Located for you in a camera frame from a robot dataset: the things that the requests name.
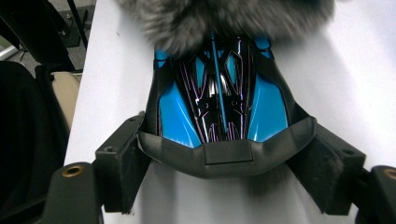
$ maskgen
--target fluffy fur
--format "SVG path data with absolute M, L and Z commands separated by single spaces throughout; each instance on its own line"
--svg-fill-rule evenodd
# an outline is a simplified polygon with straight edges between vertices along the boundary
M 296 37 L 333 13 L 333 0 L 116 0 L 157 48 L 182 54 L 212 30 L 224 35 Z

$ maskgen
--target gray carpet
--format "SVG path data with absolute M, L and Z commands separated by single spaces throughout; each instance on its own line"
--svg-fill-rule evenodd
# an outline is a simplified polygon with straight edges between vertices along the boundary
M 67 1 L 65 0 L 49 0 L 56 10 L 58 11 L 67 11 L 70 10 L 69 5 L 67 4 Z M 96 0 L 75 0 L 76 7 L 88 7 L 88 19 L 86 24 L 90 23 L 93 18 L 93 12 L 94 12 L 94 6 L 96 5 Z M 86 29 L 86 36 L 89 38 L 90 36 L 90 30 Z M 83 69 L 84 68 L 84 63 L 85 63 L 85 56 L 86 56 L 86 50 L 82 44 L 82 41 L 80 41 L 79 47 L 74 47 L 74 48 L 68 48 L 67 49 L 69 52 L 69 57 L 70 60 L 72 61 L 73 65 L 75 66 L 76 69 Z M 13 62 L 18 62 L 23 64 L 27 70 L 29 70 L 33 75 L 35 74 L 35 67 L 39 65 L 38 62 L 35 61 L 35 59 L 32 57 L 32 55 L 29 52 L 23 52 L 23 50 L 19 51 L 12 57 L 8 58 L 9 61 Z

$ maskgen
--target fur trim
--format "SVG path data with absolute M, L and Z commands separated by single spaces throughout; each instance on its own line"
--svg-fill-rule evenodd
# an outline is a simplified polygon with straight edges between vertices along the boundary
M 299 37 L 323 25 L 333 0 L 116 0 L 156 48 L 182 54 L 211 30 L 223 35 Z

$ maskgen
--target white surface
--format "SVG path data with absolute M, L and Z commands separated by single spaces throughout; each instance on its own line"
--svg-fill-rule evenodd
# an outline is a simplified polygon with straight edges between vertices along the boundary
M 394 0 L 338 2 L 334 21 L 273 52 L 296 101 L 367 154 L 366 169 L 396 166 Z M 152 47 L 112 0 L 98 0 L 66 164 L 94 151 L 144 110 Z M 353 223 L 322 215 L 286 166 L 266 175 L 203 180 L 153 163 L 131 215 L 107 223 Z

